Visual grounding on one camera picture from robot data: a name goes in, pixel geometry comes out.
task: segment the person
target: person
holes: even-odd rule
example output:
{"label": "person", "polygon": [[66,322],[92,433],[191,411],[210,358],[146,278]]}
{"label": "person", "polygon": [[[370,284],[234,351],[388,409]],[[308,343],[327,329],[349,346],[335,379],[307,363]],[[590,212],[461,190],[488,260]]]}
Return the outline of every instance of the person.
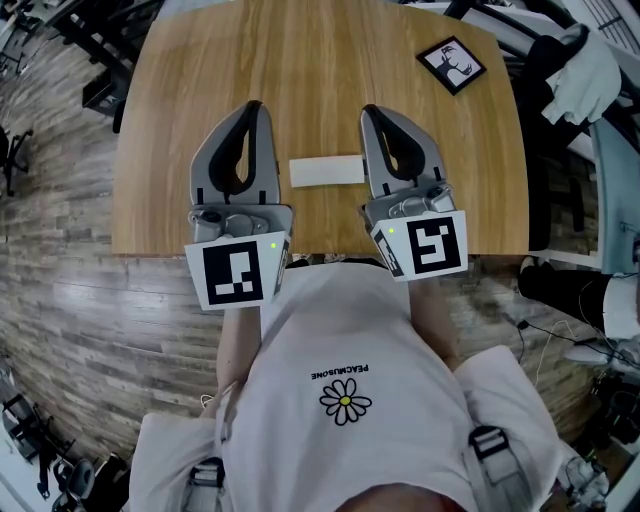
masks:
{"label": "person", "polygon": [[476,512],[465,453],[478,425],[501,428],[517,456],[530,499],[514,512],[538,510],[561,464],[511,351],[461,362],[436,278],[396,283],[357,262],[287,269],[268,306],[225,311],[217,384],[200,418],[145,416],[132,512],[182,510],[216,427],[238,512]]}
{"label": "person", "polygon": [[523,297],[577,318],[615,340],[640,335],[639,283],[636,276],[555,270],[549,262],[531,256],[522,262],[518,276]]}

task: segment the framed picture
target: framed picture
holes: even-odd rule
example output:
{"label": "framed picture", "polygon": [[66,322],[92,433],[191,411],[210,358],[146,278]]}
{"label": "framed picture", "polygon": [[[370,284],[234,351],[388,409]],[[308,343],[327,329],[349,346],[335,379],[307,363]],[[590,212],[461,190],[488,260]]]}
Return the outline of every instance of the framed picture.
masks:
{"label": "framed picture", "polygon": [[453,95],[486,71],[480,61],[455,36],[419,53],[416,59]]}

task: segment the floor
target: floor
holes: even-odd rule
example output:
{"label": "floor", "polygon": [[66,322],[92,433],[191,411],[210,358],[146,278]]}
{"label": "floor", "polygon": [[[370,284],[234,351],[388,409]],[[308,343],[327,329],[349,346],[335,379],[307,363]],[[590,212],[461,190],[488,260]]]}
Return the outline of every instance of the floor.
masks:
{"label": "floor", "polygon": [[[0,198],[0,353],[10,356],[19,388],[76,439],[73,456],[90,459],[129,457],[149,411],[199,413],[200,395],[215,391],[222,320],[200,310],[183,259],[111,256],[117,136],[80,102],[99,71],[56,39],[22,76],[0,82],[2,126],[34,130],[29,174],[16,177],[14,198]],[[565,318],[519,296],[519,264],[477,258],[443,280],[465,355],[497,344],[519,355],[516,322],[548,329]],[[535,380],[547,336],[523,334],[522,365]],[[562,359],[569,345],[551,341],[538,387],[570,441],[594,410],[587,394],[595,372]]]}

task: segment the office chair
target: office chair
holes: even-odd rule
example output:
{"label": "office chair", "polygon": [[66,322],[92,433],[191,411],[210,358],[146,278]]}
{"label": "office chair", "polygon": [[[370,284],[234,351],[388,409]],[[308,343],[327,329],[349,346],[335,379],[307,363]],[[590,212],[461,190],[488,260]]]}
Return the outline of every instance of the office chair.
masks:
{"label": "office chair", "polygon": [[7,180],[7,195],[9,197],[14,196],[14,192],[11,190],[13,168],[15,167],[24,173],[29,171],[27,167],[18,165],[16,156],[26,138],[31,136],[33,136],[33,130],[27,130],[22,135],[14,135],[11,143],[9,143],[7,133],[0,127],[0,167],[2,167],[2,172]]}
{"label": "office chair", "polygon": [[544,160],[553,159],[566,167],[567,146],[591,123],[585,120],[575,125],[560,119],[556,124],[551,124],[542,115],[542,110],[553,100],[553,92],[546,79],[562,69],[580,51],[588,36],[588,29],[582,27],[580,36],[567,45],[551,36],[539,37],[526,57],[521,76],[511,83],[527,162],[529,249],[533,251],[549,246],[551,203],[571,207],[574,231],[584,230],[584,206],[579,183],[575,178],[570,178],[568,193],[552,192]]}

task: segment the white t-shirt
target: white t-shirt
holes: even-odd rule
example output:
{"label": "white t-shirt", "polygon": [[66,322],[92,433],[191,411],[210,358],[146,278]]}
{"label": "white t-shirt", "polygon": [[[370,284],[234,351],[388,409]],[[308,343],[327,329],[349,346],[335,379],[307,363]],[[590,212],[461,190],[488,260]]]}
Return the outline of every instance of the white t-shirt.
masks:
{"label": "white t-shirt", "polygon": [[[263,347],[222,447],[235,510],[327,512],[372,486],[406,483],[476,512],[462,459],[472,416],[507,431],[534,495],[550,489],[559,440],[510,351],[475,356],[454,375],[413,330],[406,285],[387,271],[355,263],[288,270],[262,322]],[[148,472],[162,466],[161,445],[175,437],[189,451],[186,439],[205,446],[211,435],[206,423],[185,434],[180,421],[174,436],[169,423],[143,423],[131,479],[139,510],[149,499],[164,510],[152,481],[166,493],[171,478]],[[194,451],[175,461],[171,449],[172,464],[192,465]]]}

